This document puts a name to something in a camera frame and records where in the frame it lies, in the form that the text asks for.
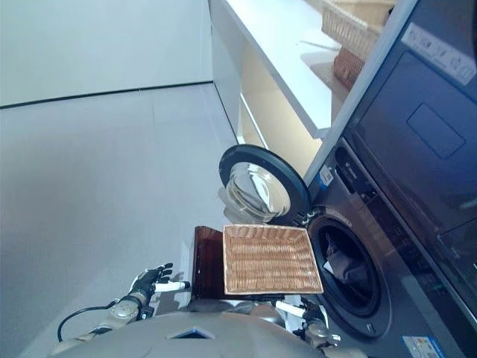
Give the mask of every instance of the black cable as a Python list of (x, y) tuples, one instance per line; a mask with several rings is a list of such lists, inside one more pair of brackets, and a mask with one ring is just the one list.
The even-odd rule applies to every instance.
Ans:
[(63, 337), (61, 336), (61, 330), (63, 329), (63, 325), (71, 318), (75, 317), (76, 315), (80, 315), (81, 313), (88, 312), (88, 311), (96, 311), (96, 310), (108, 310), (112, 306), (114, 306), (117, 303), (117, 301), (111, 301), (107, 306), (93, 306), (93, 307), (87, 307), (83, 308), (82, 310), (78, 310), (76, 312), (73, 312), (71, 315), (66, 316), (58, 325), (58, 330), (57, 330), (57, 337), (58, 337), (58, 342), (63, 341)]

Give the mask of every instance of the label sticker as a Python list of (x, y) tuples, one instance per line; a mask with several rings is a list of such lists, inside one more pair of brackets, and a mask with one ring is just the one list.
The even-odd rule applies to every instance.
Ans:
[(328, 186), (333, 181), (333, 175), (327, 166), (322, 166), (320, 169), (320, 179), (324, 186)]
[(434, 337), (402, 336), (412, 358), (446, 358)]
[(409, 24), (401, 42), (464, 85), (477, 73), (471, 57), (413, 23)]

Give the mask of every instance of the gray floor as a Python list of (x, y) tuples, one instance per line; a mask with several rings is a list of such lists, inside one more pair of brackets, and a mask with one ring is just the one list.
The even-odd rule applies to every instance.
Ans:
[[(0, 111), (1, 350), (44, 357), (62, 317), (145, 268), (189, 279), (196, 225), (227, 220), (218, 161), (236, 143), (212, 84)], [(163, 295), (159, 311), (184, 305)], [(84, 333), (104, 313), (69, 322)]]

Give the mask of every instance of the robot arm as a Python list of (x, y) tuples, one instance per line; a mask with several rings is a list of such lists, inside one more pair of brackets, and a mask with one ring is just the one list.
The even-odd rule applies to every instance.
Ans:
[[(166, 263), (153, 269), (146, 269), (134, 278), (128, 294), (120, 300), (115, 300), (105, 307), (89, 307), (63, 319), (57, 333), (59, 344), (51, 352), (51, 355), (53, 356), (80, 343), (87, 342), (97, 335), (117, 330), (131, 322), (150, 318), (154, 314), (154, 308), (149, 306), (149, 303), (155, 293), (180, 291), (190, 287), (190, 283), (187, 281), (170, 281), (171, 268), (172, 263)], [(109, 309), (107, 317), (94, 330), (77, 338), (63, 341), (61, 329), (67, 320), (88, 310), (107, 309)]]

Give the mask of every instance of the white wall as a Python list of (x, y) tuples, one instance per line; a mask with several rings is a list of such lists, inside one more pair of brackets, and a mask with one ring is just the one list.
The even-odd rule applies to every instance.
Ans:
[(212, 80), (207, 0), (0, 2), (0, 105)]

